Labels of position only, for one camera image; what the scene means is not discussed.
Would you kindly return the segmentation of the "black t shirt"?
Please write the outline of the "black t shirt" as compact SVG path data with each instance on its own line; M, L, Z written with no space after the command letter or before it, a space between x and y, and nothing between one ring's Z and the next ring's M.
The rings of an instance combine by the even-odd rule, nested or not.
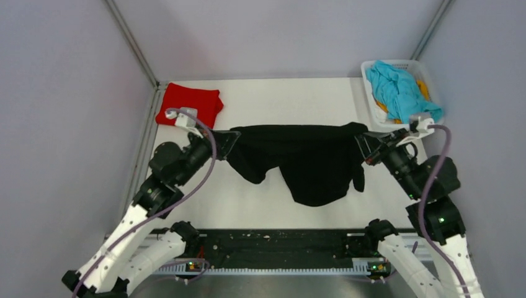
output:
M239 132L227 157L245 180L262 183L278 168L293 200L320 207L365 190L364 157L356 136L368 132L358 122L331 125L253 125Z

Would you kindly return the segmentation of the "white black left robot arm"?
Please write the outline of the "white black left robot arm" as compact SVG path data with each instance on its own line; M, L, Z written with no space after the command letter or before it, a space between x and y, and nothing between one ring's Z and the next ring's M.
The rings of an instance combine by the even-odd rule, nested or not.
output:
M145 179L118 226L81 268L69 270L63 284L73 297L129 297L137 286L169 260L192 256L199 247L199 232L189 222L168 218L177 206L195 194L202 179L188 194L181 187L205 165L209 178L215 162L225 160L240 137L237 131L190 129L189 144L158 145Z

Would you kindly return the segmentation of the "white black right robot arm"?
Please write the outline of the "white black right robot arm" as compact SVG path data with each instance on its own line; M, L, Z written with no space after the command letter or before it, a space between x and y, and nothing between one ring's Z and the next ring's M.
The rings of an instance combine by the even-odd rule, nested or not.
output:
M441 155L418 163L407 149L415 144L405 129L368 132L355 139L364 162L384 164L414 200L406 207L408 218L429 250L438 275L405 247L403 237L388 220L375 219L365 227L365 251L386 258L417 297L483 297L468 251L466 228L450 198L450 193L460 188L457 168L447 156L450 142Z

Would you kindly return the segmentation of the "folded red t shirt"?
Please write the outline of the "folded red t shirt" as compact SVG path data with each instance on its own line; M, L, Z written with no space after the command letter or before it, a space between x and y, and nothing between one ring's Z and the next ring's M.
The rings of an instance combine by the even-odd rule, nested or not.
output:
M168 119L165 111L168 108L190 108L197 111L197 118L210 129L214 128L218 114L224 104L219 90L194 89L169 83L163 96L160 111L155 117L159 125L175 126L175 119Z

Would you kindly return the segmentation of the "light blue t shirt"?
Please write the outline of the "light blue t shirt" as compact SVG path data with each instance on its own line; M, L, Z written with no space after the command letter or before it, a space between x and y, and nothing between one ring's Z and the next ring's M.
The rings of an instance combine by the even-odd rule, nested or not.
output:
M366 67L365 79L371 84L374 102L377 100L388 108L388 120L398 118L402 124L408 124L412 115L428 113L438 122L444 116L443 109L432 100L425 80L417 78L408 70L377 60ZM430 101L424 99L416 84L417 80L422 80L427 85Z

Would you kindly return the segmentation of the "orange t shirt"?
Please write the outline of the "orange t shirt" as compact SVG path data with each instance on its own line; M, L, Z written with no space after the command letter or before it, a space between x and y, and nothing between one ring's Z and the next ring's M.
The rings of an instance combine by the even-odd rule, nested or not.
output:
M417 80L416 81L416 84L421 92L421 94L424 96L424 99L426 101L430 101L430 94L429 94L429 89L427 88L427 85L425 84L425 82L423 82L422 80ZM377 107L383 111L385 114L388 114L389 113L389 110L388 108L382 104L381 102L375 100L375 104L377 105ZM395 118L393 119L393 122L395 124L402 124L402 121L398 118Z

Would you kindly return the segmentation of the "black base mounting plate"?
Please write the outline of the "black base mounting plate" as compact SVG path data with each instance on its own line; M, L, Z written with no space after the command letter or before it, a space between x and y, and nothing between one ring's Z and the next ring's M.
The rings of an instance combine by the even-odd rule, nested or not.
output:
M216 269L346 269L382 256L364 229L201 229L182 257Z

